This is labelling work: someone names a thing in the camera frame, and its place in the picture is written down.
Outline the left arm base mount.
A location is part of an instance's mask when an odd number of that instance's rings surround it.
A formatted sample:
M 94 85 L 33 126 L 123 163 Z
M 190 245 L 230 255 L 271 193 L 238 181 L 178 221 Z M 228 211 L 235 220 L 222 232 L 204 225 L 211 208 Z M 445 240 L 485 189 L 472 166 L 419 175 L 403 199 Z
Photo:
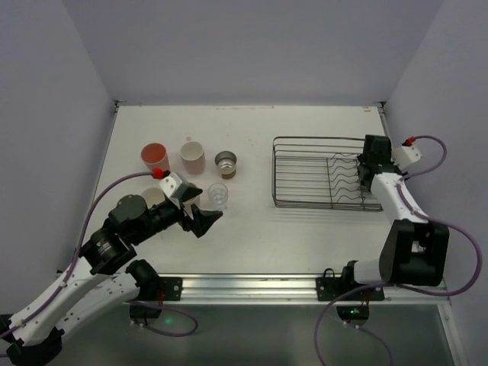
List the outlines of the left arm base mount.
M 156 286 L 156 300 L 160 303 L 180 301 L 182 290 L 183 278 L 160 277 Z

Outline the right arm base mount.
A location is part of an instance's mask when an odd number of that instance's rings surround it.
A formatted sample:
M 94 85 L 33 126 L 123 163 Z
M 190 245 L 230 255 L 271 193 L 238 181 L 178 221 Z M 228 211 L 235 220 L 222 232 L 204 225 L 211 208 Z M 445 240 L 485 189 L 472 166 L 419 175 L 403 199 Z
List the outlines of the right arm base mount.
M 361 285 L 354 281 L 352 269 L 348 266 L 342 269 L 341 274 L 336 274 L 331 268 L 327 268 L 323 275 L 315 279 L 316 297 L 320 302 L 332 301 L 340 295 L 346 294 Z M 385 300 L 382 289 L 363 290 L 355 292 L 344 301 L 383 301 Z

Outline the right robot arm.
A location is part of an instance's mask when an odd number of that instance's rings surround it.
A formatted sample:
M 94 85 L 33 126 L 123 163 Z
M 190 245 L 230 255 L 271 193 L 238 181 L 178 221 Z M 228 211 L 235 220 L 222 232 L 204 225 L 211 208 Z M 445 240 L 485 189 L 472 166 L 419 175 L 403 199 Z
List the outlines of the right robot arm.
M 406 188 L 402 168 L 420 152 L 410 138 L 393 149 L 386 136 L 367 135 L 358 156 L 360 183 L 380 202 L 391 228 L 379 258 L 350 261 L 340 283 L 347 288 L 366 284 L 408 284 L 436 287 L 441 283 L 448 249 L 449 229 L 435 223 Z

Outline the clear glass cup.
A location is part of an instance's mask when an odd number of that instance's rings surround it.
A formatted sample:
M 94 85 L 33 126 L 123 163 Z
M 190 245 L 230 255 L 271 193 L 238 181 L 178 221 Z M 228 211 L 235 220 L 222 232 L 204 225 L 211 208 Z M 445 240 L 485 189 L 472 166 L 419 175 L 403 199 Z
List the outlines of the clear glass cup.
M 222 183 L 212 184 L 208 190 L 207 194 L 209 197 L 209 202 L 215 208 L 226 208 L 229 192 L 227 186 Z

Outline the steel cup with brown band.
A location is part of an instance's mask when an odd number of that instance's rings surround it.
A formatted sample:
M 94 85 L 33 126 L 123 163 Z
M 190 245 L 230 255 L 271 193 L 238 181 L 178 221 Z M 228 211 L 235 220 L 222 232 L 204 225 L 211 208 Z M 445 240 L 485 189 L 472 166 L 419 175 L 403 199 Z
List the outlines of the steel cup with brown band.
M 222 179 L 231 179 L 235 176 L 237 157 L 233 152 L 222 151 L 217 153 L 214 162 Z

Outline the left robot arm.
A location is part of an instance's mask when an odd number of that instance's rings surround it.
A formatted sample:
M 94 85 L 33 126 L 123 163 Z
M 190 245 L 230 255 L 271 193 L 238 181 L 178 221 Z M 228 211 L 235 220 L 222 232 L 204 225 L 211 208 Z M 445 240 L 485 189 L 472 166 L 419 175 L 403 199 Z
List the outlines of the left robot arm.
M 136 258 L 135 246 L 175 224 L 201 237 L 222 215 L 197 205 L 187 213 L 169 199 L 148 207 L 139 195 L 122 197 L 81 247 L 76 263 L 30 305 L 1 317 L 6 358 L 13 365 L 46 365 L 70 333 L 99 313 L 126 301 L 153 300 L 159 276 L 148 261 Z

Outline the beige plastic tumbler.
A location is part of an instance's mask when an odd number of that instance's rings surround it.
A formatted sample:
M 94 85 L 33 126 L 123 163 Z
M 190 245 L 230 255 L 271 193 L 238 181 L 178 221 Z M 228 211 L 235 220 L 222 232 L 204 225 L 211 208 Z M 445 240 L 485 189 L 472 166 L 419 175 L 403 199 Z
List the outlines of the beige plastic tumbler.
M 159 205 L 165 200 L 165 195 L 159 188 L 148 188 L 140 195 L 145 200 L 148 208 Z

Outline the pink ceramic mug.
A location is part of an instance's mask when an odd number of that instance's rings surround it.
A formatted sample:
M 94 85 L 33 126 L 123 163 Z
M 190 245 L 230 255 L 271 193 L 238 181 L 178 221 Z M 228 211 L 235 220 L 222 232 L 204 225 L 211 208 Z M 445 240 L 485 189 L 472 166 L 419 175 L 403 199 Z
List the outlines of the pink ceramic mug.
M 180 149 L 180 157 L 187 173 L 191 175 L 199 175 L 204 172 L 204 148 L 199 142 L 186 142 Z

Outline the pink plastic tumbler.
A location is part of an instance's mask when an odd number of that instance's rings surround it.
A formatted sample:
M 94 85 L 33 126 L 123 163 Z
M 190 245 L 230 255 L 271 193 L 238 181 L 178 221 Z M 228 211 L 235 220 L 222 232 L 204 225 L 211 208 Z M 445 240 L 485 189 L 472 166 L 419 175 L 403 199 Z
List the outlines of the pink plastic tumbler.
M 167 150 L 160 143 L 150 143 L 144 146 L 140 155 L 149 170 L 162 169 L 168 171 L 170 169 Z

